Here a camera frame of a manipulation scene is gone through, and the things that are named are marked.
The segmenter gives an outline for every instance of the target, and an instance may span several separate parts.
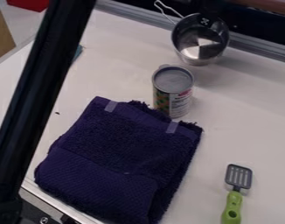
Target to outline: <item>navy blue towel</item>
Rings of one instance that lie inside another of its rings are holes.
[[[94,98],[35,171],[46,192],[118,224],[155,224],[167,210],[202,129],[139,101]]]

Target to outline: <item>tape strip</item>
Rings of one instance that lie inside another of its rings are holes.
[[[166,130],[166,133],[168,133],[168,134],[175,133],[178,125],[179,125],[178,122],[171,122],[168,129]]]
[[[111,113],[115,110],[116,105],[118,104],[117,101],[110,101],[108,105],[104,108],[105,111]]]

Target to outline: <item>white table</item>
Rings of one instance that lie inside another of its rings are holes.
[[[41,192],[33,183],[34,168],[96,95],[151,104],[153,72],[181,62],[169,31],[99,11],[81,43],[85,50],[67,75],[23,187],[81,223],[100,224]],[[0,64],[0,124],[30,49]],[[191,113],[182,119],[198,122],[205,133],[161,223],[219,223],[230,163],[254,171],[243,223],[285,223],[285,63],[228,48],[218,64],[188,68],[196,88]]]

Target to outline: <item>can label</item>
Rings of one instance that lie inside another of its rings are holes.
[[[171,118],[186,115],[191,106],[192,89],[180,94],[168,94],[154,89],[154,105],[156,109],[163,111]]]

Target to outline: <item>tin can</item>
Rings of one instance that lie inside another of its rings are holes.
[[[194,78],[180,66],[160,66],[153,74],[154,108],[171,118],[186,115],[191,108]]]

